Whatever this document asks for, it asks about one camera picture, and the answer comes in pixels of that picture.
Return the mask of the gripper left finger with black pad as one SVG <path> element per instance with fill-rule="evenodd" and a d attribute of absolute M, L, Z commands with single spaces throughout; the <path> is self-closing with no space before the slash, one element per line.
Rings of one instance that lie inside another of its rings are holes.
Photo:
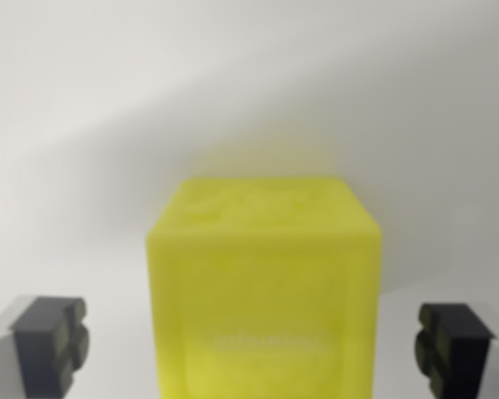
<path fill-rule="evenodd" d="M 64 398 L 88 356 L 80 297 L 21 295 L 0 313 L 0 398 Z"/>

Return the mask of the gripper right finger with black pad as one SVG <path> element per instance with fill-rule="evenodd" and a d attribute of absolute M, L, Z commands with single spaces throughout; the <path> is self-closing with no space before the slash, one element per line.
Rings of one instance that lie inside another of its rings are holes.
<path fill-rule="evenodd" d="M 423 303 L 417 367 L 435 398 L 499 398 L 499 313 L 486 303 Z"/>

